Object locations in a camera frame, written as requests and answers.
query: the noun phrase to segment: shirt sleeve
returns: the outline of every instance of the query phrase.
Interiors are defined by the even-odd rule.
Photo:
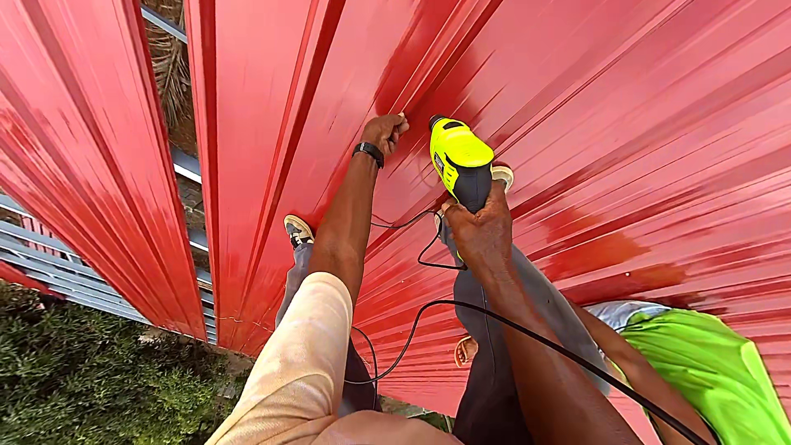
[[[206,443],[309,443],[337,420],[351,318],[351,297],[338,277],[307,276],[237,406]]]

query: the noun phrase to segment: man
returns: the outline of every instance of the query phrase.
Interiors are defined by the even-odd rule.
[[[366,124],[362,145],[315,239],[299,218],[286,218],[295,266],[278,327],[236,408],[208,443],[639,443],[578,365],[471,310],[456,313],[485,346],[473,361],[456,414],[458,439],[420,420],[377,412],[373,385],[343,385],[345,373],[354,381],[369,377],[349,342],[352,311],[362,282],[377,166],[408,128],[403,114]],[[443,208],[443,241],[469,267],[456,279],[455,299],[490,307],[597,359],[565,299],[555,298],[557,290],[540,273],[526,270],[529,263],[512,247],[502,181],[492,182],[486,206],[476,215],[458,204]]]
[[[574,310],[634,390],[709,443],[791,443],[757,347],[719,318],[628,300]],[[650,419],[665,445],[689,443]]]

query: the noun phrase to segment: black power cord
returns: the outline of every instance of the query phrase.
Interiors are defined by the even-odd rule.
[[[429,213],[434,214],[437,217],[440,217],[439,213],[436,212],[436,211],[425,210],[425,211],[422,211],[422,212],[418,213],[414,218],[410,219],[409,221],[405,222],[404,224],[400,224],[398,226],[383,226],[381,224],[376,224],[374,222],[371,222],[371,225],[372,226],[377,226],[377,227],[382,227],[382,228],[385,228],[385,229],[400,229],[402,227],[409,226],[410,224],[414,223],[415,221],[417,221],[421,217],[423,217],[425,215],[428,215]],[[423,249],[423,251],[420,252],[420,255],[418,255],[418,263],[419,264],[423,264],[425,266],[435,267],[435,268],[467,270],[467,265],[466,264],[463,264],[461,266],[450,266],[450,265],[446,265],[446,264],[426,263],[424,261],[421,261],[423,253],[425,253],[426,250],[428,250],[434,244],[434,242],[437,240],[437,238],[440,237],[440,233],[441,232],[442,232],[442,225],[440,225],[437,228],[437,234],[434,235],[434,237],[431,239],[431,242]],[[544,346],[547,346],[549,348],[554,349],[556,352],[559,352],[560,354],[562,354],[566,358],[571,359],[576,364],[582,366],[583,368],[587,369],[588,371],[590,371],[591,373],[593,373],[597,377],[601,378],[605,382],[607,382],[610,385],[614,386],[616,389],[620,390],[626,396],[628,396],[632,400],[636,401],[637,403],[642,405],[644,408],[648,409],[654,416],[658,417],[663,422],[665,422],[666,424],[668,424],[671,427],[673,427],[673,429],[678,431],[681,435],[683,435],[685,438],[687,438],[694,445],[709,445],[708,442],[703,440],[703,438],[701,436],[697,435],[694,431],[689,429],[688,426],[686,426],[685,424],[682,424],[678,419],[676,419],[675,417],[673,417],[670,414],[668,414],[662,408],[660,408],[659,406],[655,405],[653,402],[651,402],[647,398],[641,396],[635,390],[632,390],[629,386],[621,383],[617,378],[609,375],[606,371],[602,371],[596,365],[594,365],[593,363],[590,363],[588,360],[583,359],[582,357],[578,356],[577,354],[575,354],[575,353],[569,351],[568,349],[564,348],[560,344],[557,344],[554,341],[547,339],[546,337],[543,337],[543,336],[541,336],[541,335],[539,335],[537,333],[534,333],[533,331],[531,331],[530,329],[525,328],[522,325],[519,325],[519,324],[517,324],[517,323],[515,323],[513,321],[510,321],[508,318],[502,317],[501,315],[498,315],[498,314],[496,314],[496,313],[494,313],[494,312],[492,312],[490,310],[484,309],[484,308],[482,308],[480,306],[476,306],[476,305],[473,305],[473,304],[470,304],[470,303],[467,303],[467,302],[457,302],[457,301],[452,301],[452,300],[437,300],[437,301],[432,301],[432,302],[428,302],[428,303],[424,304],[423,307],[421,307],[420,310],[418,311],[418,315],[415,316],[415,318],[414,318],[414,323],[412,324],[412,330],[409,332],[409,337],[407,337],[407,342],[406,342],[406,344],[404,344],[403,349],[401,350],[401,353],[398,355],[398,357],[395,358],[395,362],[393,362],[393,364],[390,365],[390,367],[385,372],[383,372],[382,374],[378,374],[379,368],[377,367],[377,354],[373,350],[373,342],[368,338],[367,335],[365,335],[364,332],[362,332],[362,330],[352,326],[352,329],[354,329],[354,330],[358,331],[360,334],[362,334],[362,336],[365,338],[365,341],[368,342],[368,346],[371,348],[371,356],[373,357],[373,370],[374,371],[373,371],[373,378],[370,378],[370,379],[365,380],[363,382],[351,382],[349,380],[344,380],[344,382],[350,383],[350,384],[353,384],[353,385],[367,385],[368,383],[373,383],[373,385],[374,385],[374,397],[376,397],[377,393],[378,393],[378,389],[379,389],[378,381],[380,379],[384,378],[385,376],[389,375],[396,368],[396,366],[398,366],[398,363],[401,361],[401,359],[403,358],[404,354],[407,353],[407,348],[409,348],[409,344],[412,342],[412,337],[414,337],[414,331],[418,328],[418,321],[420,320],[420,316],[423,315],[423,312],[426,309],[430,308],[431,306],[436,306],[436,305],[440,305],[440,304],[450,304],[450,305],[454,305],[454,306],[462,306],[462,307],[466,307],[468,309],[477,310],[478,312],[480,312],[482,314],[485,314],[487,317],[492,317],[495,320],[497,320],[497,321],[499,321],[499,322],[501,322],[501,323],[503,323],[505,325],[508,325],[508,326],[516,329],[517,331],[519,331],[519,332],[523,333],[524,335],[532,338],[533,340],[537,340],[538,342],[540,342]]]
[[[686,437],[694,445],[709,445],[708,442],[703,440],[703,438],[701,436],[697,435],[694,431],[689,429],[688,426],[686,426],[685,424],[682,424],[678,419],[676,419],[675,417],[673,417],[670,414],[668,414],[662,408],[660,408],[659,406],[655,405],[653,402],[651,402],[647,398],[641,396],[635,390],[632,390],[629,386],[624,385],[617,378],[609,375],[606,371],[602,371],[596,365],[594,365],[593,363],[590,363],[588,360],[583,359],[582,357],[578,356],[577,354],[575,354],[575,353],[569,351],[568,349],[564,348],[560,344],[557,344],[554,341],[547,339],[546,337],[543,337],[543,336],[541,336],[541,335],[539,335],[537,333],[534,333],[533,331],[531,331],[530,329],[525,328],[522,325],[519,325],[519,324],[517,324],[517,323],[515,323],[513,321],[510,321],[508,318],[502,317],[501,315],[498,315],[498,314],[496,314],[496,313],[494,313],[494,312],[492,312],[490,310],[484,309],[484,308],[482,308],[480,306],[476,306],[476,305],[473,305],[473,304],[470,304],[470,303],[467,303],[467,302],[457,302],[457,301],[452,301],[452,300],[437,300],[437,301],[432,301],[432,302],[428,302],[428,303],[424,304],[423,307],[421,307],[420,310],[418,311],[418,315],[414,318],[414,323],[412,324],[412,330],[409,332],[409,337],[407,338],[407,342],[403,346],[403,349],[401,350],[401,353],[398,355],[398,357],[396,357],[395,362],[393,362],[393,364],[385,372],[381,373],[380,375],[375,375],[374,378],[371,378],[369,380],[365,380],[364,382],[349,382],[348,380],[346,380],[346,382],[347,383],[352,383],[354,385],[365,385],[367,383],[376,382],[379,379],[381,379],[381,378],[385,377],[386,375],[390,374],[396,368],[396,366],[398,365],[399,361],[401,361],[401,359],[403,358],[404,354],[407,353],[407,348],[409,348],[409,344],[412,342],[412,337],[414,336],[414,331],[418,328],[418,321],[420,320],[420,316],[423,315],[423,312],[426,309],[430,308],[431,306],[436,306],[436,305],[440,305],[440,304],[450,304],[450,305],[454,305],[454,306],[462,306],[462,307],[466,307],[468,309],[477,310],[478,312],[486,314],[488,317],[492,317],[495,320],[497,320],[497,321],[499,321],[499,322],[501,322],[501,323],[503,323],[505,325],[508,325],[508,326],[516,329],[517,331],[519,331],[519,332],[523,333],[524,335],[532,338],[533,340],[537,340],[541,344],[543,344],[543,345],[545,345],[545,346],[547,346],[549,348],[552,348],[552,349],[554,349],[557,352],[560,352],[566,358],[571,359],[576,364],[582,366],[583,368],[587,369],[588,371],[591,371],[594,375],[596,375],[597,377],[601,378],[602,380],[604,380],[605,382],[609,383],[610,385],[613,385],[615,388],[620,390],[622,393],[626,394],[632,400],[636,401],[637,403],[639,403],[640,405],[642,405],[643,407],[648,409],[653,415],[657,416],[663,422],[665,422],[666,424],[668,424],[671,427],[673,427],[676,431],[678,431],[681,435]],[[368,337],[360,329],[357,329],[357,331],[359,333],[362,333],[362,335],[365,337],[365,339],[368,340]],[[376,362],[376,355],[375,355],[375,352],[373,351],[373,343],[371,342],[371,340],[368,340],[368,344],[369,344],[369,346],[371,346],[371,355],[374,357],[373,361],[375,363]]]
[[[438,211],[424,210],[424,211],[418,213],[414,218],[410,219],[409,221],[407,221],[404,224],[401,224],[399,226],[383,226],[381,224],[376,224],[375,222],[371,222],[371,226],[382,227],[384,229],[400,229],[401,227],[409,226],[410,224],[414,223],[415,221],[417,221],[418,219],[422,218],[423,216],[428,215],[429,213],[433,214],[433,215],[436,215],[438,218],[441,219],[441,216],[440,216]],[[423,253],[426,253],[426,250],[428,250],[432,245],[434,245],[434,242],[440,237],[440,233],[442,233],[442,225],[441,224],[437,228],[437,234],[434,235],[434,238],[431,238],[431,242],[425,248],[423,248],[423,251],[421,251],[420,254],[418,255],[418,263],[422,264],[424,266],[432,267],[432,268],[443,268],[443,269],[452,269],[452,270],[467,270],[467,265],[466,264],[462,264],[461,266],[451,266],[449,264],[426,263],[425,261],[421,260],[421,258],[423,258]]]
[[[379,375],[377,374],[379,372],[379,367],[377,366],[377,354],[374,353],[373,351],[373,343],[371,343],[371,339],[369,339],[368,336],[365,335],[365,333],[362,332],[360,328],[355,326],[352,326],[351,328],[362,334],[363,338],[365,338],[365,341],[368,342],[368,347],[371,348],[371,357],[373,357],[373,407],[371,409],[376,411],[377,399],[379,397]],[[343,380],[343,381],[346,383],[351,383],[353,385],[358,384],[357,382],[350,382],[348,380]]]

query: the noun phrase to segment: black watch strap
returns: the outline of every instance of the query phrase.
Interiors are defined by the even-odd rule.
[[[352,150],[351,155],[354,156],[356,153],[361,151],[370,154],[371,157],[377,161],[377,167],[380,169],[384,167],[384,155],[382,154],[381,150],[379,150],[378,146],[375,146],[372,143],[359,143],[354,146],[354,150]]]

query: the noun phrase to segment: green shirt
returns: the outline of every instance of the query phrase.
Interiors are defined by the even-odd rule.
[[[752,341],[719,318],[635,314],[621,335],[701,414],[724,445],[791,444],[791,426]]]

